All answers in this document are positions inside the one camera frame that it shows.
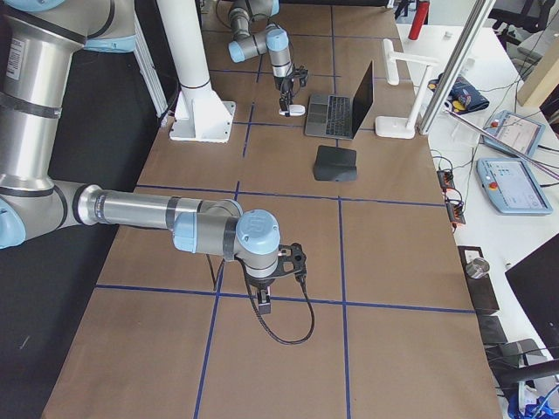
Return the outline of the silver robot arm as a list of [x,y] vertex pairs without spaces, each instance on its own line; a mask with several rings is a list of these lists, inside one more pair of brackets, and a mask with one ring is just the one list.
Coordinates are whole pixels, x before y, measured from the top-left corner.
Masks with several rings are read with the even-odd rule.
[[188,210],[132,192],[155,121],[132,111],[135,1],[9,1],[1,91],[1,321],[39,328],[84,309],[108,268],[116,289],[182,288],[197,257],[163,234]]
[[280,11],[278,1],[235,1],[228,12],[228,25],[233,40],[228,45],[233,62],[240,63],[250,58],[268,54],[276,88],[279,91],[279,114],[285,117],[302,116],[303,105],[293,103],[293,84],[307,83],[308,70],[296,66],[291,57],[287,32],[276,23],[269,23],[258,33],[251,32],[251,24],[268,19]]

